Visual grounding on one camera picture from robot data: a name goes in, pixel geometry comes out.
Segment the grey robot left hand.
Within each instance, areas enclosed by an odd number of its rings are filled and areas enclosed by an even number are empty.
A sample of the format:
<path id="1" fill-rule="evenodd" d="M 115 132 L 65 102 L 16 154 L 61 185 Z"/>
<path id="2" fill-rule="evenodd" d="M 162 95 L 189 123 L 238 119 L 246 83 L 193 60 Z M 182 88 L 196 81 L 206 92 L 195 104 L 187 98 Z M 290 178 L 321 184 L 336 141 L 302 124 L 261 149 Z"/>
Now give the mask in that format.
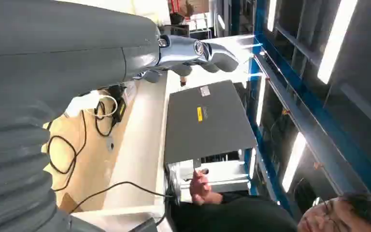
<path id="1" fill-rule="evenodd" d="M 0 0 L 0 114 L 61 112 L 92 89 L 149 70 L 232 72 L 224 46 L 161 35 L 150 19 L 56 0 Z"/>

